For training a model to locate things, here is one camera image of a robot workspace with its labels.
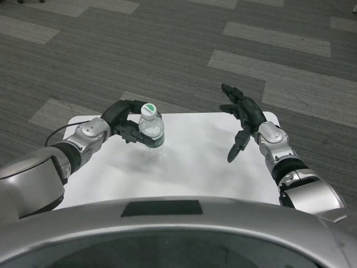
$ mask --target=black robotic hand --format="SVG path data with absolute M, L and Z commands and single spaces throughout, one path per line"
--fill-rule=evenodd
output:
M 110 135 L 120 135 L 126 143 L 140 142 L 146 145 L 154 140 L 139 131 L 139 125 L 127 120 L 130 113 L 141 113 L 141 107 L 146 102 L 139 100 L 119 100 L 110 106 L 101 116 L 110 126 Z
M 235 143 L 228 153 L 228 162 L 231 163 L 240 151 L 244 151 L 250 136 L 257 132 L 260 124 L 267 119 L 254 100 L 245 97 L 238 88 L 225 84 L 222 84 L 221 88 L 233 104 L 221 105 L 219 108 L 222 112 L 233 114 L 240 120 L 243 129 L 235 136 Z

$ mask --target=white table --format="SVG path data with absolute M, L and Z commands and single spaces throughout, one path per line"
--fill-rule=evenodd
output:
M 277 117 L 264 112 L 278 125 Z M 95 116 L 77 116 L 69 123 Z M 64 201 L 57 208 L 112 199 L 211 196 L 279 204 L 278 189 L 258 145 L 251 138 L 232 162 L 227 155 L 240 122 L 226 113 L 163 114 L 165 143 L 148 149 L 111 137 L 102 149 L 65 185 Z M 138 122 L 138 115 L 129 119 Z M 74 133 L 67 128 L 65 137 Z

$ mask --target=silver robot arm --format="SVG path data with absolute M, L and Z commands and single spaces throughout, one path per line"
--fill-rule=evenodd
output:
M 253 137 L 278 186 L 281 205 L 315 214 L 357 235 L 357 210 L 347 208 L 332 186 L 308 168 L 289 145 L 285 131 L 268 122 L 255 102 L 239 89 L 223 84 L 222 91 L 233 105 L 222 105 L 220 109 L 233 114 L 243 128 L 235 137 L 228 161 L 232 162 L 244 151 Z
M 76 127 L 75 133 L 50 147 L 41 148 L 0 169 L 0 224 L 45 212 L 64 198 L 64 185 L 83 167 L 111 135 L 129 142 L 154 141 L 128 121 L 144 102 L 120 100 L 103 113 Z
M 304 164 L 288 140 L 285 131 L 272 122 L 262 123 L 255 136 L 266 166 L 279 187 L 281 204 L 310 214 L 345 208 L 342 197 Z

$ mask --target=black cable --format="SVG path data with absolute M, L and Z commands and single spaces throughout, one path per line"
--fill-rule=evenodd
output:
M 87 123 L 87 122 L 89 122 L 89 121 L 83 121 L 83 122 L 73 123 L 73 124 L 69 124 L 69 125 L 60 127 L 59 129 L 55 130 L 54 132 L 52 132 L 52 133 L 47 137 L 47 139 L 46 139 L 46 141 L 45 141 L 45 147 L 48 147 L 48 143 L 49 143 L 50 138 L 51 138 L 54 134 L 56 134 L 57 132 L 63 130 L 64 128 L 71 127 L 71 126 L 75 126 L 75 125 L 80 125 L 80 124 L 82 124 L 82 123 Z

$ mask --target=white bottle cap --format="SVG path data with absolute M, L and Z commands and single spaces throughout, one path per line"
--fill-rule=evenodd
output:
M 145 120 L 153 120 L 156 117 L 157 109 L 154 104 L 147 103 L 141 107 L 141 115 Z

